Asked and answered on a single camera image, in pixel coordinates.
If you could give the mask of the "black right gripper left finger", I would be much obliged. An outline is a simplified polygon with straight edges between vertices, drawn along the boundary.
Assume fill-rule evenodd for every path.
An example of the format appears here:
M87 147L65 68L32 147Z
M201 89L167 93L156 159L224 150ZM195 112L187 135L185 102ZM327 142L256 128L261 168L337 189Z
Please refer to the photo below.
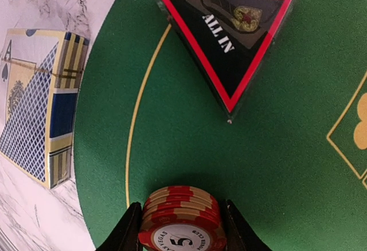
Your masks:
M142 223L142 207L139 202L132 203L107 239L96 251L141 251L143 245L138 234Z

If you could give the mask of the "red chip stack mat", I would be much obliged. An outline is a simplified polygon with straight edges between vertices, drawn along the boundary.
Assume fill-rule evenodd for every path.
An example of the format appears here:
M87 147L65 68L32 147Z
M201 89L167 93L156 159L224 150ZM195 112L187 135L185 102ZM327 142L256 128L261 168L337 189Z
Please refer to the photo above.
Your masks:
M142 213L138 238L147 250L224 250L227 244L217 200L196 187L158 189Z

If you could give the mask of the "black triangular all-in button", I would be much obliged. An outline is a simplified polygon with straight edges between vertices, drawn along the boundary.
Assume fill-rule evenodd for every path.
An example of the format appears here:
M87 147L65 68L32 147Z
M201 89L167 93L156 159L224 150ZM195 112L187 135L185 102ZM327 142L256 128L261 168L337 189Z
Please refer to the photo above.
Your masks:
M154 0L232 123L297 0Z

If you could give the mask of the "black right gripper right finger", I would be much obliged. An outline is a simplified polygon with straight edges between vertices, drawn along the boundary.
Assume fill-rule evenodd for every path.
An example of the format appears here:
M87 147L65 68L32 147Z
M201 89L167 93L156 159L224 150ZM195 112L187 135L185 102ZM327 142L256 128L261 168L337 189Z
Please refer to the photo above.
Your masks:
M220 212L227 238L225 250L268 251L268 246L257 236L230 199L220 201Z

